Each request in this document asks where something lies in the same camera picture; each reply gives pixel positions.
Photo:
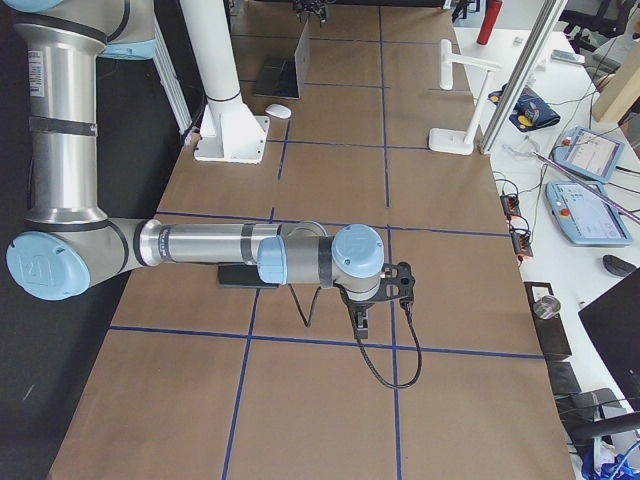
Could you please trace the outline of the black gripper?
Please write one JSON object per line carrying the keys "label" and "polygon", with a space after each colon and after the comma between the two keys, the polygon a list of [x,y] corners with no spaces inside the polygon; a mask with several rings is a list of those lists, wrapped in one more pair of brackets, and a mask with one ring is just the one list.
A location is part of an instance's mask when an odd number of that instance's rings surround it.
{"label": "black gripper", "polygon": [[294,0],[293,10],[301,18],[303,14],[313,14],[319,20],[328,19],[329,1],[324,0]]}
{"label": "black gripper", "polygon": [[408,262],[401,261],[398,264],[384,263],[383,269],[371,294],[366,293],[364,299],[356,299],[355,295],[349,296],[348,291],[339,286],[340,295],[346,306],[356,306],[354,313],[354,337],[367,339],[369,337],[369,306],[365,304],[385,303],[398,300],[401,305],[409,305],[414,302],[415,278]]}

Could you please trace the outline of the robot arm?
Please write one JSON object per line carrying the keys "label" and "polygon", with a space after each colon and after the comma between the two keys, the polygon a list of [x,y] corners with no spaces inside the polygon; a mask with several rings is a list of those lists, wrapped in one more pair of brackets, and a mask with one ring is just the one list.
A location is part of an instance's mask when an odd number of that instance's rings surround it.
{"label": "robot arm", "polygon": [[[8,241],[25,213],[25,181],[30,154],[26,130],[26,49],[8,26],[1,28],[1,238]],[[264,168],[213,165],[186,161],[187,174],[177,176],[178,138],[165,95],[149,62],[98,64],[98,115],[103,131],[99,148],[99,201],[111,214],[145,218],[157,211],[173,212],[179,220],[197,217],[267,217],[281,214],[275,203],[276,178],[285,172],[285,139],[305,145],[298,131],[307,125],[323,128],[326,114],[337,107],[338,89],[315,107],[307,120],[277,121]],[[215,283],[216,271],[202,266],[203,279],[187,283],[189,266],[169,265],[138,275],[143,303],[152,306],[156,328],[243,332],[253,308],[250,290],[227,289]],[[80,296],[48,302],[25,293],[1,276],[1,342],[56,347],[101,340],[122,296],[125,275],[100,284]]]}

